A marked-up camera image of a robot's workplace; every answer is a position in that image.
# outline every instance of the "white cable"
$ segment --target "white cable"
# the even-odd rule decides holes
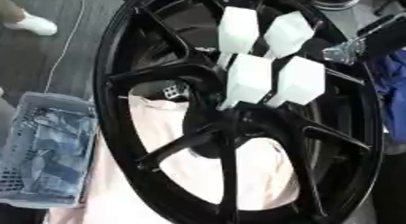
[[[74,35],[76,34],[76,31],[78,30],[79,25],[81,24],[83,14],[84,14],[84,9],[85,9],[85,3],[84,3],[84,0],[81,0],[81,12],[79,13],[78,18],[76,19],[76,23],[75,23],[75,25],[74,25],[74,27],[73,27],[73,29],[71,31],[71,34],[69,34],[69,37],[66,40],[66,43],[65,43],[65,46],[63,47],[63,51],[62,51],[61,55],[59,56],[58,60],[55,62],[55,64],[51,68],[51,71],[50,71],[49,76],[48,76],[48,81],[47,81],[46,86],[45,86],[44,93],[49,92],[51,82],[53,80],[53,73],[55,72],[56,68],[59,66],[59,64],[61,63],[63,58],[65,57],[66,52],[68,51],[68,48],[71,45],[71,41],[72,41]]]

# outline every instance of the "wheel spoke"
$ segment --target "wheel spoke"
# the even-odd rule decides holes
[[[298,123],[298,127],[304,133],[305,137],[317,139],[320,141],[327,141],[330,143],[339,144],[339,146],[346,148],[359,149],[362,151],[369,151],[371,146],[356,140],[355,138],[337,131],[321,123],[310,121],[300,115],[294,114],[295,123]]]
[[[147,24],[151,30],[161,34],[178,58],[188,59],[192,54],[199,54],[192,44],[180,36],[172,27],[165,24],[165,22],[156,16],[148,7],[144,6],[140,8],[137,15],[140,16],[138,22]]]
[[[324,217],[326,213],[310,167],[309,156],[303,145],[297,147],[299,149],[287,151],[300,185],[299,198],[296,203],[299,205],[300,212],[305,215]]]
[[[327,75],[331,75],[331,76],[333,76],[335,78],[338,78],[340,80],[344,80],[344,81],[346,81],[348,83],[357,83],[357,84],[360,84],[362,86],[365,85],[364,80],[358,79],[356,77],[353,77],[353,76],[345,74],[345,73],[340,73],[340,72],[338,72],[338,71],[336,71],[334,69],[326,68],[326,72],[327,72]]]
[[[184,135],[137,160],[138,167],[142,170],[156,170],[159,164],[169,156],[181,150],[210,141],[216,132],[218,132],[217,126],[209,124],[188,135]]]
[[[254,9],[257,11],[261,9],[262,5],[264,4],[265,0],[256,0]]]
[[[202,3],[211,13],[213,18],[219,23],[224,13],[224,6],[217,0],[193,0],[197,3]]]
[[[121,95],[140,83],[179,79],[190,83],[197,90],[221,91],[222,85],[216,74],[204,65],[174,63],[152,66],[108,76],[108,83],[120,90]]]
[[[220,144],[220,160],[223,170],[224,194],[218,207],[218,215],[222,223],[238,223],[238,183],[237,183],[237,156],[236,131],[237,117],[232,121],[231,130],[223,132],[225,144]]]

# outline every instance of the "sneaker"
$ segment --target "sneaker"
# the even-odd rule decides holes
[[[58,27],[51,21],[42,17],[28,14],[24,11],[25,19],[18,23],[5,23],[5,27],[12,30],[27,30],[38,35],[49,36],[58,32]]]

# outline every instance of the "white shoe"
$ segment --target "white shoe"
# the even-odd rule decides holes
[[[12,30],[27,30],[43,36],[54,35],[58,32],[58,27],[53,22],[30,15],[26,11],[24,11],[24,15],[25,19],[22,21],[15,24],[6,23],[5,27]]]

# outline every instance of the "black wheel rim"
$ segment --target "black wheel rim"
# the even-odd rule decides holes
[[[263,30],[273,18],[261,15],[267,8],[280,14],[299,9],[311,24],[324,23],[318,37],[331,44],[344,40],[343,35],[323,15],[306,5],[280,4],[278,0],[129,0],[106,30],[94,77],[101,130],[113,157],[144,202],[173,223],[342,223],[368,195],[382,160],[382,123],[367,68],[363,64],[351,68],[328,64],[330,92],[312,104],[321,107],[324,123],[303,117],[292,104],[277,110],[248,104],[238,108],[239,115],[244,117],[238,120],[238,126],[242,129],[254,126],[264,136],[282,142],[301,185],[299,199],[292,204],[271,210],[238,210],[235,148],[230,147],[235,144],[235,139],[230,136],[234,136],[236,130],[226,128],[223,121],[228,120],[228,115],[214,109],[217,102],[224,98],[223,75],[218,72],[210,55],[196,50],[189,40],[162,20],[162,16],[195,4],[204,5],[214,20],[219,20],[223,3],[230,1],[237,1],[233,5],[257,8]],[[144,27],[143,24],[147,30],[153,29],[160,34],[178,60],[132,70],[134,51],[140,40],[134,35]],[[198,125],[196,130],[187,133],[186,137],[148,154],[132,124],[126,98],[129,90],[137,84],[174,78],[197,91],[195,95],[205,107],[199,111],[207,112],[205,114],[210,119],[205,125]],[[329,115],[328,107],[333,112],[341,99],[347,105],[340,103],[339,106],[344,106],[340,117],[344,117],[342,115],[346,112],[349,114],[345,115],[346,118]],[[278,127],[272,128],[270,122],[278,123]],[[207,203],[187,193],[163,172],[155,170],[160,161],[186,148],[191,142],[209,141],[218,133],[225,137],[219,151],[226,171],[225,196],[220,205]],[[336,180],[328,179],[328,175],[342,166],[335,163],[340,157],[337,157],[337,151],[332,151],[334,156],[327,157],[329,170],[323,170],[325,167],[322,166],[312,169],[306,144],[313,146],[317,141],[309,143],[308,138],[321,141],[323,148],[326,144],[339,146],[340,154],[350,155],[346,160],[351,164],[349,170],[353,170],[353,173],[342,179],[344,186],[337,186],[333,192],[329,192]]]

